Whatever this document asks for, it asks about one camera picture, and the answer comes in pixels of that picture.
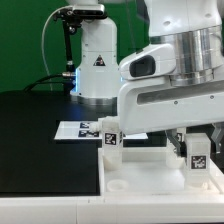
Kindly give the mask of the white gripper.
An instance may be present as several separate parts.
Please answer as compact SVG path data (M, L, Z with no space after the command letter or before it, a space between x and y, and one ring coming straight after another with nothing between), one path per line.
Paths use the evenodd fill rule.
M176 155L185 157L186 144L174 128L214 123L211 138L222 140L224 80L186 87L171 87L165 77L130 81L120 89L117 110L125 134L166 130Z

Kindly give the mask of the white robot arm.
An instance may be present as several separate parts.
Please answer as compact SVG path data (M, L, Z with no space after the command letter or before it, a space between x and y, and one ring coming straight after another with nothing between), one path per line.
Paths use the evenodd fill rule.
M224 0L136 0L149 24L149 44L117 58L117 28L107 3L67 0L83 22L76 94L85 101L117 101L126 134L213 124L224 137Z

